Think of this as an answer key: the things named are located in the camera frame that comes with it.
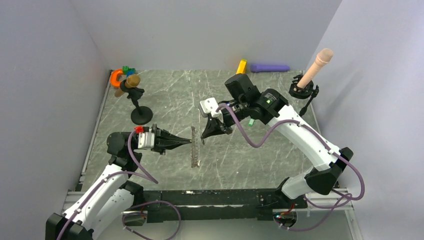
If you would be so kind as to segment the blue toy brick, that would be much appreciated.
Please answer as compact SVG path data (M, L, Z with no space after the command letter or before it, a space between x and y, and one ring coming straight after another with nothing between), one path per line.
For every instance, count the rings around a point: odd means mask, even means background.
M135 74L135 72L134 72L134 71L128 71L128 72L126 73L126 77L128 78L129 76L134 75L134 74Z

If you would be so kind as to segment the purple cylinder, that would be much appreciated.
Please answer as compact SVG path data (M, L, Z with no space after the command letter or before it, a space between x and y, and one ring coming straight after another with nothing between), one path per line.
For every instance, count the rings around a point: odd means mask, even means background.
M288 72L290 70L290 67L288 65L268 65L268 64L253 63L249 66L249 70L252 73Z

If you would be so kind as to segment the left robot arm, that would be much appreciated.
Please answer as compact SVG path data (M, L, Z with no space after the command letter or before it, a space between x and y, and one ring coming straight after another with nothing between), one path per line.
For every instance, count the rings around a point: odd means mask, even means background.
M113 132L106 139L111 158L89 189L63 213L53 213L46 221L47 240L95 240L123 211L145 205L144 188L132 176L158 181L141 165L140 150L164 155L167 150L191 144L153 124L137 126L129 132Z

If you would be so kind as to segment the black microphone stand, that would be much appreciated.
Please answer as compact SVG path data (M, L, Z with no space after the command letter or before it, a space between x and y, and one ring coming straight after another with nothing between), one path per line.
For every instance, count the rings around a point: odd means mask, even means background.
M153 111L147 106L140 106L139 99L143 96L145 90L136 87L127 93L126 98L130 99L135 109L131 112L130 118L135 125L145 125L153 118Z
M311 104L313 99L317 97L317 95L320 92L319 86L318 85L314 86L313 81L310 81L304 88L297 86L297 84L299 83L299 81L301 80L303 76L304 76L303 74L298 74L294 76L292 84L290 85L290 88L288 91L289 94L296 99L300 99L300 100L308 99L308 102L299 112L300 117L302 117L307 112L309 105Z

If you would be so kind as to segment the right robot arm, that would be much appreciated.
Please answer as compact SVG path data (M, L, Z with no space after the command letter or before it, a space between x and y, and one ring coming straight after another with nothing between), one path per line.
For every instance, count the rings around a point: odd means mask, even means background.
M259 120L278 131L300 149L312 167L285 179L276 193L276 203L288 208L299 196L310 192L328 195L354 153L323 138L297 113L277 90L260 92L246 74L236 74L225 82L232 99L217 102L211 97L200 101L199 111L207 118L201 139L231 134L232 126L241 128L245 118Z

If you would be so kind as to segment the green toy brick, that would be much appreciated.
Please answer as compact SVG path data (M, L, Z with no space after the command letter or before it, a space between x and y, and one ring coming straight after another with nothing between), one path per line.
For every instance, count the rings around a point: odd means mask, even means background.
M136 72L135 68L131 68L131 67L126 66L126 65L122 67L122 73L123 74L127 75L127 72L128 71L134 71L134 72Z

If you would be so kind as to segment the right black microphone stand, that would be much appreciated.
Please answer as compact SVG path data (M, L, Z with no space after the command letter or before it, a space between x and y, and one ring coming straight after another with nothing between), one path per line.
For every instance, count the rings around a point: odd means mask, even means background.
M302 117L307 112L309 105L311 104L313 99L317 97L317 95L320 92L319 86L318 85L314 86L313 81L310 81L304 88L297 86L297 84L299 83L299 81L301 80L303 76L304 76L303 74L298 74L294 76L292 84L290 85L290 88L288 91L289 94L296 99L300 99L300 100L308 99L308 102L299 112L300 117Z

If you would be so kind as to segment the orange horseshoe toy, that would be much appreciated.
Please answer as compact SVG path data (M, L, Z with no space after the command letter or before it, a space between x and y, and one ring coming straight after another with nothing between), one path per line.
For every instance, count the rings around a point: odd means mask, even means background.
M119 88L121 81L119 80L120 76L124 74L122 69L113 70L109 77L109 83L114 88Z

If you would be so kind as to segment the green key tag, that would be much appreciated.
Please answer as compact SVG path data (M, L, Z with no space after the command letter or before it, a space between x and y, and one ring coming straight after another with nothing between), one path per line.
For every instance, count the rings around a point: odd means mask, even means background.
M254 125L254 123L255 123L255 120L251 118L251 119L249 120L249 122L248 122L248 125L249 125L250 127L252 127L252 126Z

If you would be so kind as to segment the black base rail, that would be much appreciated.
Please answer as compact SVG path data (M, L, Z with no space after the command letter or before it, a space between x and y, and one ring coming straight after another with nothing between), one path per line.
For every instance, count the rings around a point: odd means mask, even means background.
M135 214L144 213L147 223L165 221L257 219L271 221L280 212L306 209L302 196L285 198L275 188L144 190L136 189L126 211L126 222L141 224Z

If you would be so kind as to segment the left black microphone stand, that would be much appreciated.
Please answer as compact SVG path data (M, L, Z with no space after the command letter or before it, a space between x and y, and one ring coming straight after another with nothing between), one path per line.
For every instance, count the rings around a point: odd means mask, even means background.
M130 99L135 109L131 112L130 118L135 125L145 125L153 118L153 111L147 106L140 106L139 99L143 96L145 90L136 87L127 93L126 98Z

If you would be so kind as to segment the brown microphone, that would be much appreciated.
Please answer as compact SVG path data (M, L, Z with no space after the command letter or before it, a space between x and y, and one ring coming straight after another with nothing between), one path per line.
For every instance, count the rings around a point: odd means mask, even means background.
M141 81L141 78L139 75L137 74L129 75L127 79L125 79L119 84L117 90L114 93L114 96L116 98L119 98L125 93L129 93L130 90L135 89L140 84L140 81Z

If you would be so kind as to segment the yellow block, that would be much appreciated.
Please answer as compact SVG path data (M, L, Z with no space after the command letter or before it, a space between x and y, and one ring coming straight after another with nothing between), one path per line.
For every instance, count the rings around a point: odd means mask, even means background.
M236 70L236 74L245 74L247 70L247 60L246 59L241 59L237 70Z

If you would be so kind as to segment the beige microphone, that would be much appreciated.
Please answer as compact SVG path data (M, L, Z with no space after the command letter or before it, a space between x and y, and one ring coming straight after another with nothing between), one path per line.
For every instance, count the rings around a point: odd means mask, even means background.
M305 89L308 84L313 80L313 78L318 74L318 72L331 61L333 56L334 52L331 49L322 49L316 55L316 58L312 65L309 67L303 77L298 81L296 87L298 89Z

